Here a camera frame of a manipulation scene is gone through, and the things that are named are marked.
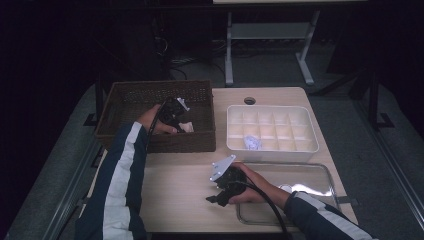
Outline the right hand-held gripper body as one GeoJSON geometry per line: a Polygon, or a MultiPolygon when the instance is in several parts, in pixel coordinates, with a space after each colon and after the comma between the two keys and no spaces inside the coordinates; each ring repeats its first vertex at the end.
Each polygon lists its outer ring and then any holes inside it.
{"type": "Polygon", "coordinates": [[[247,176],[242,170],[232,165],[235,159],[235,155],[230,155],[212,163],[212,174],[209,180],[221,189],[218,195],[214,195],[219,197],[219,201],[229,201],[233,196],[240,195],[246,190],[247,176]]]}

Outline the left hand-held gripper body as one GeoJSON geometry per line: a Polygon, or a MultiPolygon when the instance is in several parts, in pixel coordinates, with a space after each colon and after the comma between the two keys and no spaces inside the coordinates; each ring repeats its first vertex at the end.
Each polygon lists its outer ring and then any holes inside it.
{"type": "Polygon", "coordinates": [[[181,97],[168,97],[159,110],[159,120],[173,127],[178,127],[181,121],[178,119],[179,116],[188,112],[190,108],[186,105],[185,100],[181,97]]]}

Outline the white metal stand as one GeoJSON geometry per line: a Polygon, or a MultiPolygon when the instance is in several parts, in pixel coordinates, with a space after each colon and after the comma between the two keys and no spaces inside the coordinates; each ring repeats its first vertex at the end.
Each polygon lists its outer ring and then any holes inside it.
{"type": "Polygon", "coordinates": [[[303,79],[313,85],[314,79],[306,62],[306,57],[314,36],[320,11],[316,10],[309,22],[294,23],[234,23],[232,13],[227,14],[225,85],[234,84],[232,64],[232,43],[234,40],[303,40],[304,46],[295,54],[303,79]]]}

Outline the black metal stand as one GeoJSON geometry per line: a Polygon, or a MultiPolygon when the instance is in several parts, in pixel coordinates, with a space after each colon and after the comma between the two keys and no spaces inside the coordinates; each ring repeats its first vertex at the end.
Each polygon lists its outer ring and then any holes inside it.
{"type": "Polygon", "coordinates": [[[96,127],[100,121],[102,111],[103,111],[103,87],[101,76],[98,76],[94,84],[95,89],[95,113],[91,113],[87,116],[84,126],[93,126],[96,127]]]}
{"type": "Polygon", "coordinates": [[[368,122],[375,131],[381,128],[394,128],[387,113],[378,111],[379,80],[375,72],[372,73],[369,85],[368,122]]]}

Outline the brown wicker basket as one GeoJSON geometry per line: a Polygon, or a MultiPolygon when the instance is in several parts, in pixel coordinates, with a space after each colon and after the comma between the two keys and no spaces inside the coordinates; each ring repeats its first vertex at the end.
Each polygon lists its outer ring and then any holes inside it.
{"type": "Polygon", "coordinates": [[[142,113],[167,97],[185,100],[189,111],[182,123],[191,122],[193,132],[153,135],[149,153],[192,153],[216,150],[214,106],[209,80],[115,82],[105,102],[96,137],[109,149],[119,128],[134,122],[142,113]]]}

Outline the person's left hand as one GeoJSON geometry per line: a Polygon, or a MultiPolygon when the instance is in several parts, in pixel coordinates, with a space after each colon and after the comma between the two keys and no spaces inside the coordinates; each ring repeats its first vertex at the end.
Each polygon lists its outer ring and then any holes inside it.
{"type": "MultiPolygon", "coordinates": [[[[137,121],[141,125],[143,125],[146,130],[149,130],[159,108],[160,108],[160,105],[156,104],[151,109],[149,109],[146,112],[144,112],[143,114],[141,114],[138,117],[137,121]]],[[[156,125],[154,127],[154,130],[153,130],[153,133],[154,134],[162,134],[162,133],[176,134],[177,129],[170,126],[170,125],[166,125],[166,124],[162,123],[161,121],[157,121],[156,125]]]]}

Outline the clear plastic box lid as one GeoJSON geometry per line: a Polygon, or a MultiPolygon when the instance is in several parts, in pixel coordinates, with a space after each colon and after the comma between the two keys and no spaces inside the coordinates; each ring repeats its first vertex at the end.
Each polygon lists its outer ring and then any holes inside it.
{"type": "MultiPolygon", "coordinates": [[[[337,210],[340,209],[332,177],[324,165],[248,162],[246,166],[280,189],[289,193],[304,192],[337,210]]],[[[267,203],[239,204],[236,210],[237,217],[243,224],[279,225],[275,213],[267,203]]]]}

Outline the white divided storage box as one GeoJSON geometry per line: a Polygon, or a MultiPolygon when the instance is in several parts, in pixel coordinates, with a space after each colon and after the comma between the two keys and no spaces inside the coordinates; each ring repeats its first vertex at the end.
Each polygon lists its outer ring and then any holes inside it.
{"type": "Polygon", "coordinates": [[[227,108],[227,148],[245,160],[307,162],[319,151],[309,111],[301,106],[231,105],[227,108]],[[247,150],[244,137],[262,142],[247,150]]]}

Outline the white sock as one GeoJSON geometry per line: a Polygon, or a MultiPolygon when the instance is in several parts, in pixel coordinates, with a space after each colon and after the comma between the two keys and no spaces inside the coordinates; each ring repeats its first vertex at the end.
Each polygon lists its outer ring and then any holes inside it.
{"type": "Polygon", "coordinates": [[[243,139],[245,148],[247,150],[259,151],[262,149],[262,142],[259,138],[256,138],[252,135],[247,135],[243,139]]]}

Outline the grey metal floor rail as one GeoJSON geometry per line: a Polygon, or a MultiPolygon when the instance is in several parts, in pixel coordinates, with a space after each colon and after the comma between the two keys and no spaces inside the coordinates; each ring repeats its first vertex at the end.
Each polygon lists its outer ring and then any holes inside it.
{"type": "Polygon", "coordinates": [[[381,154],[383,155],[386,165],[388,166],[391,174],[393,175],[394,181],[397,187],[399,188],[401,195],[405,199],[416,222],[424,232],[424,202],[419,198],[412,184],[407,179],[407,176],[401,169],[394,152],[390,149],[389,145],[381,134],[380,129],[375,128],[369,122],[367,110],[365,109],[365,107],[359,101],[354,101],[353,106],[355,107],[357,114],[364,123],[369,135],[371,136],[378,149],[380,150],[381,154]]]}
{"type": "Polygon", "coordinates": [[[89,142],[71,180],[68,182],[65,193],[62,195],[54,211],[52,219],[49,221],[42,240],[57,240],[59,238],[61,231],[67,225],[67,221],[72,216],[78,201],[81,199],[79,190],[82,179],[96,160],[101,149],[101,144],[96,139],[92,139],[89,142]]]}

